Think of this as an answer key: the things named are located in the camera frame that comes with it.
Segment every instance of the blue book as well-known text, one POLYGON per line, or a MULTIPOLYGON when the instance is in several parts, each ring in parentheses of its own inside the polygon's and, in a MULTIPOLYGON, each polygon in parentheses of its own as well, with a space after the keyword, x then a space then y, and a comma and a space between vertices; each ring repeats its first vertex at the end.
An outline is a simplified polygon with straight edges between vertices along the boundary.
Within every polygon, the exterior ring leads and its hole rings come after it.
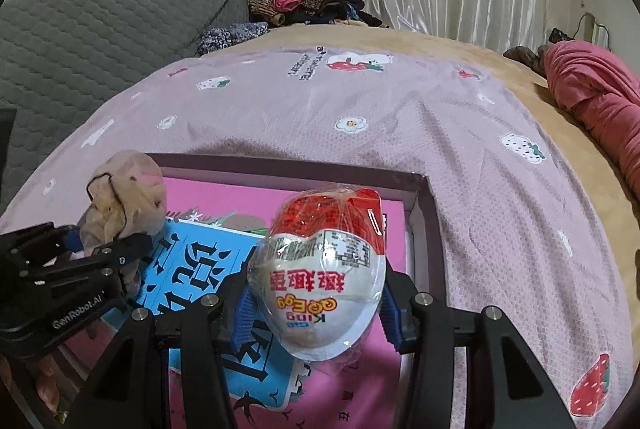
MULTIPOLYGON (((142 287, 136 302, 154 314, 182 310, 201 296, 216 292, 226 276, 240 270, 260 235, 168 219, 154 239, 151 261, 142 264, 142 287)), ((125 316, 117 310, 103 317, 118 329, 125 316)), ((286 408, 298 391, 298 376, 305 375, 302 361, 289 355, 259 317, 252 330, 254 341, 235 355, 223 355, 229 393, 249 396, 267 409, 286 408)), ((180 350, 171 349, 169 365, 180 372, 180 350)))

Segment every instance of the pink bedsheet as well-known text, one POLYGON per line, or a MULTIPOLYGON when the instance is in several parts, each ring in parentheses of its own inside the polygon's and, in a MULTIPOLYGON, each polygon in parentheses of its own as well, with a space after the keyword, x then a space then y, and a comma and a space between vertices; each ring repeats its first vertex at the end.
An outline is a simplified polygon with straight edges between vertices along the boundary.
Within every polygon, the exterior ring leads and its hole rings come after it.
POLYGON ((563 41, 545 55, 546 78, 560 109, 580 120, 640 197, 640 80, 620 57, 563 41))
MULTIPOLYGON (((165 178, 164 183, 167 187, 167 204, 173 212, 191 211, 196 217, 251 215, 263 219, 266 225, 271 224, 281 203, 295 194, 284 190, 175 178, 165 178)), ((402 202, 383 200, 382 207, 386 215, 386 255, 395 270, 405 271, 402 202)), ((95 365, 114 334, 107 323, 97 323, 94 327, 97 333, 93 341, 82 331, 67 343, 76 357, 90 367, 95 365)), ((251 409, 244 411, 236 409, 238 397, 233 398, 238 428, 295 428, 296 424, 299 427, 305 425, 307 428, 322 429, 390 428, 396 414, 400 359, 393 346, 386 342, 382 324, 376 318, 358 362, 336 376, 311 370, 308 376, 299 377, 294 371, 305 369, 300 362, 291 370, 287 400, 283 405, 263 409, 254 404, 251 409)), ((250 362, 249 356, 242 361, 244 364, 250 362)), ((174 429, 186 427, 180 380, 180 375, 172 370, 169 380, 170 412, 174 429)), ((251 390, 247 393, 252 397, 259 396, 251 390)))
MULTIPOLYGON (((122 149, 428 175, 449 304, 504 310, 578 429, 602 429, 631 385, 628 305, 604 229, 559 149, 488 68, 322 45, 183 59, 110 99, 60 144, 2 215, 0 232, 78 221, 84 183, 122 149), (588 393, 582 377, 603 354, 609 386, 585 401, 586 412, 571 399, 588 393)), ((416 268, 426 257, 415 255, 416 268)), ((414 277, 421 287, 428 276, 414 277)), ((459 359, 453 429, 465 424, 465 387, 459 359)), ((302 422, 279 416, 283 428, 302 422)), ((335 418, 342 429, 361 420, 335 418)))

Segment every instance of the nutrition label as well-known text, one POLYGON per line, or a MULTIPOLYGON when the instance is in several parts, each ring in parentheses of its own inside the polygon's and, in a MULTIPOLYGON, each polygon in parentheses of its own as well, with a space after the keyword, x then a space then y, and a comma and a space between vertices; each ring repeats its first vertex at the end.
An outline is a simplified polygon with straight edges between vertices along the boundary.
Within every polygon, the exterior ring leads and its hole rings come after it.
POLYGON ((268 241, 267 259, 295 261, 304 257, 336 259, 343 265, 369 268, 373 247, 351 232, 322 229, 311 237, 275 234, 268 241))

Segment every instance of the white flower print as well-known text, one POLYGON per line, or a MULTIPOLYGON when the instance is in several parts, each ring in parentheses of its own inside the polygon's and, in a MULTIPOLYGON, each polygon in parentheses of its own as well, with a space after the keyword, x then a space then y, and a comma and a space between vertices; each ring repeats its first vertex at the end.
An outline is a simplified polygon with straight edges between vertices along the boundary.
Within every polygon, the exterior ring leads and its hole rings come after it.
POLYGON ((200 221, 200 218, 202 218, 204 215, 202 214, 198 214, 197 211, 194 211, 193 213, 191 213, 191 215, 187 218, 187 221, 196 221, 196 223, 198 221, 200 221))
POLYGON ((55 178, 52 178, 51 180, 49 180, 49 183, 42 190, 42 194, 44 194, 44 196, 48 195, 51 192, 51 190, 53 189, 53 186, 55 184, 56 184, 56 179, 55 178))
POLYGON ((158 130, 168 130, 170 127, 172 127, 172 125, 175 124, 175 120, 178 117, 175 115, 169 115, 168 117, 164 117, 164 119, 162 119, 160 121, 160 124, 158 124, 158 130))
POLYGON ((339 132, 349 133, 354 135, 355 133, 361 133, 369 127, 367 119, 364 117, 345 117, 338 120, 335 123, 335 129, 339 132))

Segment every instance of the strawberry print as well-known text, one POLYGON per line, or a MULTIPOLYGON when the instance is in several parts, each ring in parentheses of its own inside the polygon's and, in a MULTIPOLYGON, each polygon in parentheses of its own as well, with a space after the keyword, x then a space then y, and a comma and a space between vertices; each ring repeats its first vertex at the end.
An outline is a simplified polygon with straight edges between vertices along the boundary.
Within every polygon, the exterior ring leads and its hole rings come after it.
POLYGON ((332 70, 343 70, 346 72, 358 72, 361 70, 375 70, 376 72, 383 72, 385 69, 381 65, 369 64, 369 63, 356 63, 352 64, 351 59, 346 61, 338 61, 327 65, 332 70))
POLYGON ((500 141, 505 148, 520 155, 531 164, 540 164, 543 160, 546 160, 546 156, 540 151, 540 147, 526 136, 507 133, 500 137, 500 141))
POLYGON ((571 393, 573 416, 594 416, 604 405, 609 392, 609 355, 602 353, 598 362, 580 379, 571 393))
POLYGON ((177 70, 175 70, 175 72, 169 73, 169 77, 173 77, 174 75, 181 74, 182 72, 186 72, 187 70, 188 68, 184 68, 184 67, 178 68, 177 70))
POLYGON ((458 75, 463 79, 475 79, 476 81, 480 80, 480 76, 476 74, 470 74, 465 70, 458 70, 458 75))
POLYGON ((209 88, 224 88, 231 80, 228 77, 215 77, 213 79, 207 79, 196 84, 199 90, 207 90, 209 88))

